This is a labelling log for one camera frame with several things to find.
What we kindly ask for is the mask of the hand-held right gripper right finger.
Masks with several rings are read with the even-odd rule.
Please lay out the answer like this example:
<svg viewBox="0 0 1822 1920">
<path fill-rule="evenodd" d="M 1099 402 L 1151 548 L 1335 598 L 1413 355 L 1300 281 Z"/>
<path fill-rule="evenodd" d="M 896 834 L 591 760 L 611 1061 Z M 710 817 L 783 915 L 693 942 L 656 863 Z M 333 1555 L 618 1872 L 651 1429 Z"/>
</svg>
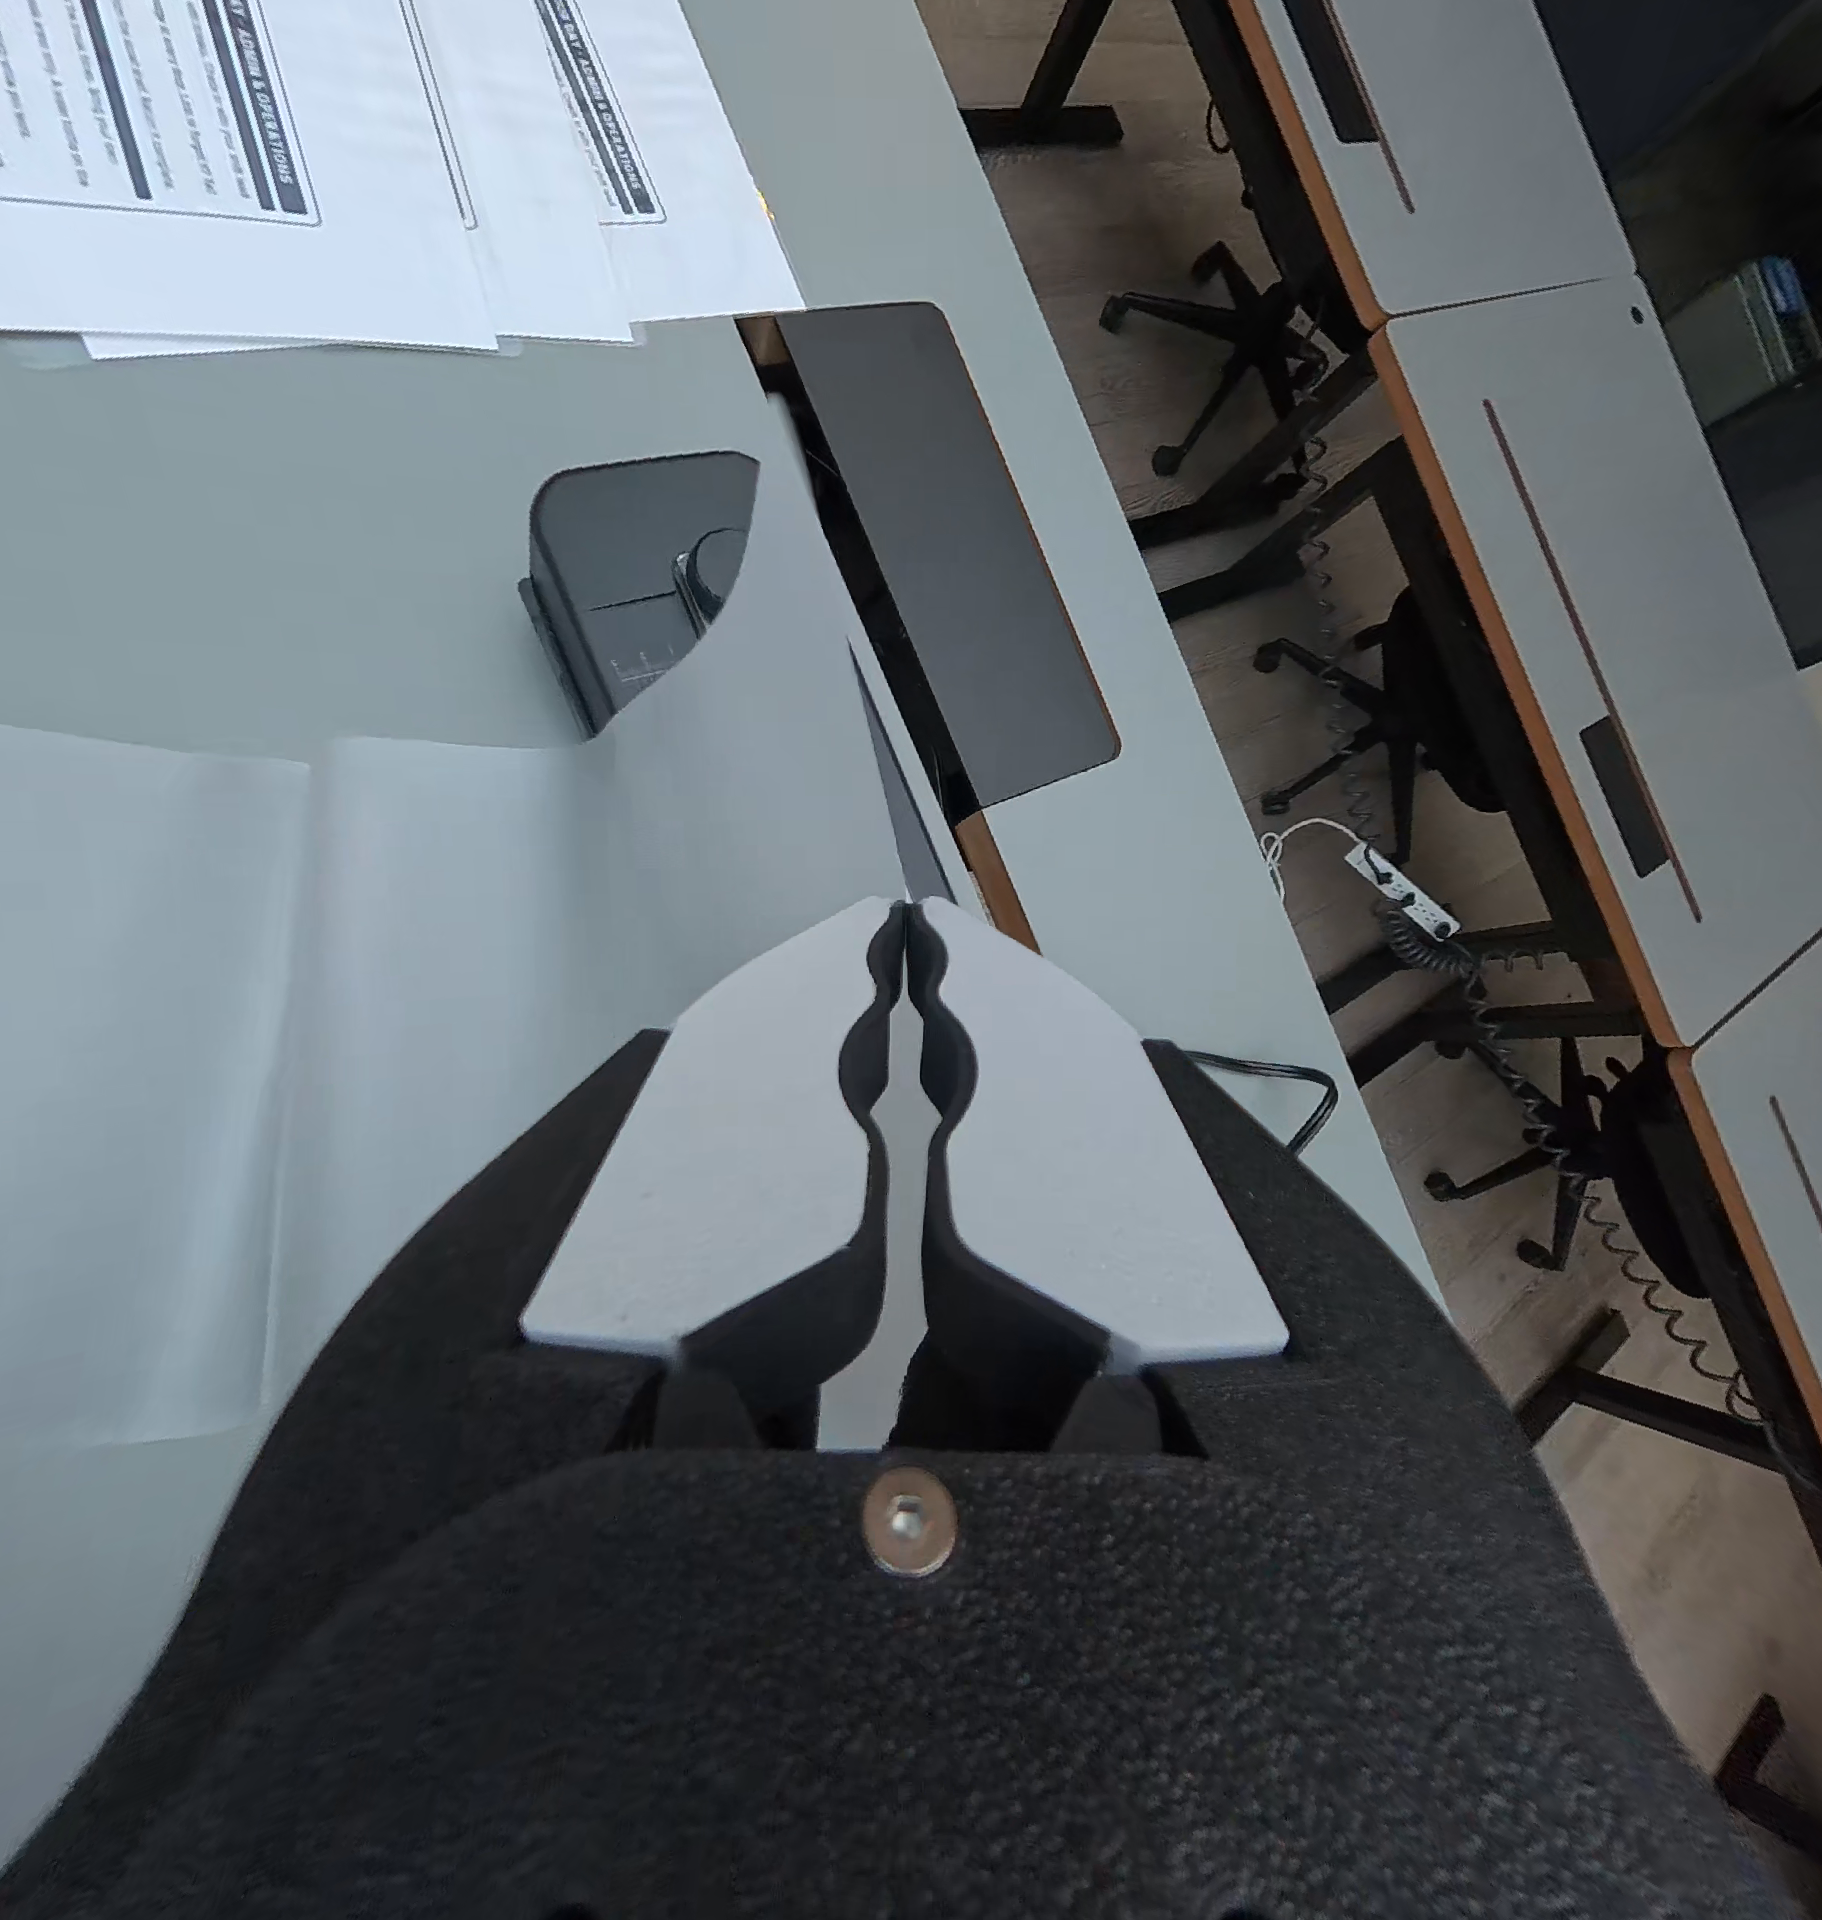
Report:
<svg viewBox="0 0 1822 1920">
<path fill-rule="evenodd" d="M 907 913 L 937 1126 L 923 1358 L 969 1446 L 1045 1451 L 1077 1394 L 1270 1361 L 1283 1316 L 1137 1030 L 956 904 Z"/>
</svg>

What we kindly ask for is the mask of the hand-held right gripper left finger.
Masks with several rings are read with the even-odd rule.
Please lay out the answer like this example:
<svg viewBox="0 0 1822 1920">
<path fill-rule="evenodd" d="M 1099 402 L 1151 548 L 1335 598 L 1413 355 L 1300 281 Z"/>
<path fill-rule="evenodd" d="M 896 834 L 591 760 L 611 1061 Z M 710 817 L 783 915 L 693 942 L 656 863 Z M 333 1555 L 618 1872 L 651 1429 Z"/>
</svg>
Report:
<svg viewBox="0 0 1822 1920">
<path fill-rule="evenodd" d="M 660 1038 L 519 1333 L 559 1363 L 730 1388 L 768 1446 L 822 1451 L 825 1390 L 880 1328 L 909 904 L 857 899 Z"/>
</svg>

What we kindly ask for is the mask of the white power strip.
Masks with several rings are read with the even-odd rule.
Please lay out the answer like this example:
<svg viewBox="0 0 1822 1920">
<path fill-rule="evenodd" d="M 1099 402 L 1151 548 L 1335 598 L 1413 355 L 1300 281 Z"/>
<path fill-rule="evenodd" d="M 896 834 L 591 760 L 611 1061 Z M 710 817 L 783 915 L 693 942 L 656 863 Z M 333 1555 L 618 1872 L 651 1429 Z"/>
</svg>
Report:
<svg viewBox="0 0 1822 1920">
<path fill-rule="evenodd" d="M 1352 839 L 1343 855 L 1347 868 L 1359 874 L 1377 899 L 1402 921 L 1433 945 L 1448 945 L 1460 934 L 1460 919 L 1432 899 L 1403 870 L 1366 839 Z"/>
</svg>

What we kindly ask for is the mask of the black office chair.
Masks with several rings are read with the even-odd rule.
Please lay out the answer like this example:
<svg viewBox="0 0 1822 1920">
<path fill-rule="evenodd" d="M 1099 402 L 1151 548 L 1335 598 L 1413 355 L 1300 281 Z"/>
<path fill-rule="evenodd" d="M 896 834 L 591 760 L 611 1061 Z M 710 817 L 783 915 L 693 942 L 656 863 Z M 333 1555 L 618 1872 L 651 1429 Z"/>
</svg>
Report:
<svg viewBox="0 0 1822 1920">
<path fill-rule="evenodd" d="M 1523 1083 L 1523 1138 L 1519 1155 L 1468 1183 L 1444 1169 L 1430 1169 L 1425 1191 L 1438 1201 L 1465 1201 L 1534 1175 L 1555 1173 L 1551 1242 L 1522 1238 L 1517 1257 L 1544 1272 L 1563 1272 L 1583 1215 L 1583 1201 L 1598 1183 L 1609 1183 L 1619 1200 L 1619 1222 L 1629 1229 L 1642 1259 L 1673 1293 L 1711 1298 L 1711 1287 L 1691 1257 L 1682 1225 L 1659 1179 L 1642 1126 L 1656 1118 L 1665 1092 L 1661 1061 L 1647 1050 L 1636 1070 L 1608 1061 L 1608 1078 L 1583 1066 L 1574 1038 L 1559 1041 L 1559 1092 L 1546 1095 Z"/>
<path fill-rule="evenodd" d="M 1153 449 L 1151 469 L 1159 478 L 1180 472 L 1249 374 L 1256 378 L 1272 418 L 1283 420 L 1330 371 L 1332 355 L 1351 355 L 1367 345 L 1367 327 L 1332 268 L 1313 268 L 1297 278 L 1280 275 L 1268 288 L 1257 289 L 1238 268 L 1234 253 L 1216 241 L 1192 265 L 1193 284 L 1211 278 L 1223 283 L 1228 294 L 1223 304 L 1123 292 L 1108 296 L 1097 318 L 1108 334 L 1117 334 L 1128 318 L 1142 314 L 1233 349 L 1184 440 Z"/>
<path fill-rule="evenodd" d="M 1313 655 L 1305 645 L 1274 636 L 1253 652 L 1253 669 L 1272 675 L 1283 659 L 1303 669 L 1315 682 L 1329 685 L 1345 706 L 1363 713 L 1361 729 L 1347 732 L 1343 744 L 1308 773 L 1259 794 L 1259 809 L 1280 819 L 1290 804 L 1322 780 L 1330 780 L 1356 757 L 1385 747 L 1395 830 L 1395 859 L 1411 851 L 1414 781 L 1418 772 L 1438 773 L 1451 794 L 1477 811 L 1502 811 L 1494 778 L 1477 746 L 1475 731 L 1455 693 L 1446 661 L 1418 596 L 1407 585 L 1399 589 L 1386 614 L 1356 633 L 1356 653 L 1377 652 L 1381 683 L 1356 676 L 1352 670 Z"/>
</svg>

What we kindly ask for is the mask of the dark partition panel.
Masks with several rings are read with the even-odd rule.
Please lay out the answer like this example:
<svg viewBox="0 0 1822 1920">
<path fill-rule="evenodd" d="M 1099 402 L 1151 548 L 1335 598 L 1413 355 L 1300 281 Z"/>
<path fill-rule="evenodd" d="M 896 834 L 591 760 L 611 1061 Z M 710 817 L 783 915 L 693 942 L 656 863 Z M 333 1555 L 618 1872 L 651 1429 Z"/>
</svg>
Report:
<svg viewBox="0 0 1822 1920">
<path fill-rule="evenodd" d="M 1822 1 L 1540 1 L 1762 586 L 1822 665 Z"/>
</svg>

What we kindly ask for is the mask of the printed paper sheet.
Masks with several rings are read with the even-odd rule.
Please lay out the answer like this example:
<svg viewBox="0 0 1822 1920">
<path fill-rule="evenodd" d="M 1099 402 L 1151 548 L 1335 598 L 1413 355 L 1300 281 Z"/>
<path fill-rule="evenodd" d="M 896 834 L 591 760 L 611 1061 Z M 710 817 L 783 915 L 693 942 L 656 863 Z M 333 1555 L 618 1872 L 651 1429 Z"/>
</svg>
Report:
<svg viewBox="0 0 1822 1920">
<path fill-rule="evenodd" d="M 401 4 L 493 331 L 806 304 L 679 1 Z"/>
<path fill-rule="evenodd" d="M 0 1 L 0 331 L 493 349 L 409 4 Z"/>
</svg>

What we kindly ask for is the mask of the orange-edged grey desk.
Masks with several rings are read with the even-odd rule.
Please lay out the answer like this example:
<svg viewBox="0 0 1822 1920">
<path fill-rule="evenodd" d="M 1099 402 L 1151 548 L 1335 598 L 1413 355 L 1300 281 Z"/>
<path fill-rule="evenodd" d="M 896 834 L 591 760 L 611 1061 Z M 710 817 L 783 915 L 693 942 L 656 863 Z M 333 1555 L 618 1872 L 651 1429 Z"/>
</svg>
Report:
<svg viewBox="0 0 1822 1920">
<path fill-rule="evenodd" d="M 1788 1413 L 1822 1477 L 1822 930 L 1671 1054 L 1671 1087 L 1711 1177 L 1775 1351 Z M 1809 1519 L 1822 1549 L 1822 1497 Z"/>
<path fill-rule="evenodd" d="M 1370 331 L 1634 271 L 1531 1 L 1234 1 Z"/>
<path fill-rule="evenodd" d="M 1371 357 L 1644 1017 L 1701 1043 L 1822 934 L 1822 735 L 1647 292 Z"/>
</svg>

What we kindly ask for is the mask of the clear plastic sheet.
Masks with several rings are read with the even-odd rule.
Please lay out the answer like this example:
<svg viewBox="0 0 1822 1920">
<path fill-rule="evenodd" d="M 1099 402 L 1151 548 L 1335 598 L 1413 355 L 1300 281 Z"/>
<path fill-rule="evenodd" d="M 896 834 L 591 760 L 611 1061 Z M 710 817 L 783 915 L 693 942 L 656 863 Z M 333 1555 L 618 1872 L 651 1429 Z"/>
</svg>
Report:
<svg viewBox="0 0 1822 1920">
<path fill-rule="evenodd" d="M 574 468 L 701 449 L 750 455 Z M 296 1344 L 272 1336 L 272 1285 L 296 1266 L 298 1149 L 351 1121 L 324 1158 L 351 1173 L 322 1234 L 342 1252 L 376 1185 L 425 1169 L 403 1116 L 418 1041 L 456 1038 L 493 973 L 583 983 L 591 909 L 676 927 L 670 883 L 719 878 L 746 807 L 718 792 L 721 719 L 813 706 L 838 658 L 854 670 L 780 427 L 755 460 L 716 626 L 601 732 L 566 736 L 567 773 L 404 772 L 366 753 L 456 746 L 375 735 L 301 769 L 0 724 L 0 1432 L 117 1446 L 251 1423 L 391 1256 L 314 1317 L 308 1358 L 268 1364 Z M 854 695 L 865 718 L 857 673 Z"/>
</svg>

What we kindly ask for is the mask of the black device with knob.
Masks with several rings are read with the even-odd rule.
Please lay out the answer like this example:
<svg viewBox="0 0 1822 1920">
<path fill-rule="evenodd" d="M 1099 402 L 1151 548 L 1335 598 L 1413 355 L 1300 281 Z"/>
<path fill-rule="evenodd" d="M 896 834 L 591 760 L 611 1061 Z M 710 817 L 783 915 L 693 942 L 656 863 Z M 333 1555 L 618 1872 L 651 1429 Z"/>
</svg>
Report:
<svg viewBox="0 0 1822 1920">
<path fill-rule="evenodd" d="M 530 511 L 519 598 L 585 735 L 669 675 L 738 581 L 758 465 L 701 449 L 571 468 Z"/>
</svg>

